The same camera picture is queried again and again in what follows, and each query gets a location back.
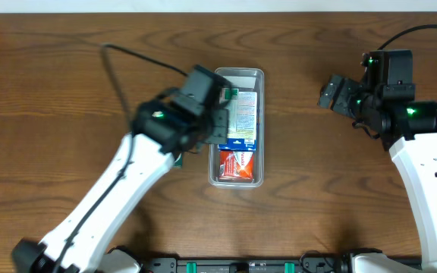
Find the dark green square box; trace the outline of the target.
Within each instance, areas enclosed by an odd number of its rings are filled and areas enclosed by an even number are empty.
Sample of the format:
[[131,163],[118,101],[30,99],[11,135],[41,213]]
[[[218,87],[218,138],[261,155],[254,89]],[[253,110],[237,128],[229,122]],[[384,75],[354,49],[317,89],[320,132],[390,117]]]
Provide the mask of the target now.
[[183,167],[183,154],[180,153],[174,161],[173,168],[182,168],[182,167]]

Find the red orange box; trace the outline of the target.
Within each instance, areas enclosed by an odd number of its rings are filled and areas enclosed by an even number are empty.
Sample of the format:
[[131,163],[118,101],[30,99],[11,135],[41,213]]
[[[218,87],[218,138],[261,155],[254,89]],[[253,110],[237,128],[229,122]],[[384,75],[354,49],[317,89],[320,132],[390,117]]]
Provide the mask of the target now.
[[228,180],[252,180],[253,161],[253,152],[222,150],[218,177]]

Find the white green medicine box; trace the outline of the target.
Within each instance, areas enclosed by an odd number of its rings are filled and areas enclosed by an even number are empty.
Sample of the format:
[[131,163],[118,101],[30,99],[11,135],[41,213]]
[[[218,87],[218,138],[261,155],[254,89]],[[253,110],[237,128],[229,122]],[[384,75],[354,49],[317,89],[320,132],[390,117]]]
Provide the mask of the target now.
[[237,106],[238,88],[223,88],[221,91],[220,104],[225,103],[228,110],[228,132],[235,132],[237,129]]

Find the blue tall box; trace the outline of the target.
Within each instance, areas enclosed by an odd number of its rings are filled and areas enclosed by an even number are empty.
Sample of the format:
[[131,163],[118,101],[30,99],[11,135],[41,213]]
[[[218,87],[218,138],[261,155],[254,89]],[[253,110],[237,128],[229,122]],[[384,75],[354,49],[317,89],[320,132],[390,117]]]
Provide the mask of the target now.
[[257,106],[257,92],[239,89],[237,106],[237,129],[235,132],[228,132],[227,143],[218,145],[218,148],[220,150],[256,150],[258,114]]

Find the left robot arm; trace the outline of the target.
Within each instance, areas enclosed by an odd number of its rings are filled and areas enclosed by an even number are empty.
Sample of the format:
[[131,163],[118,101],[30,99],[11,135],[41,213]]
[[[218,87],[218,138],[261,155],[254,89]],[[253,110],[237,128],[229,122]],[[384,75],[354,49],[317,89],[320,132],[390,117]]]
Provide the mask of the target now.
[[180,105],[157,99],[137,109],[118,151],[73,212],[41,241],[22,239],[11,258],[18,272],[139,272],[130,253],[108,249],[147,191],[183,152],[225,139],[225,104]]

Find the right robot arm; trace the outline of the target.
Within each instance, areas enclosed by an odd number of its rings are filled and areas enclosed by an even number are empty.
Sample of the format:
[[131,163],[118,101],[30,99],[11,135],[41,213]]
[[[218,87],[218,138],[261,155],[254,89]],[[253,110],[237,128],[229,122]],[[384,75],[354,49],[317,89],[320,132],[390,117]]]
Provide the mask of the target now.
[[332,75],[318,104],[373,131],[395,164],[421,245],[421,272],[437,272],[437,103],[417,102],[410,78],[369,85]]

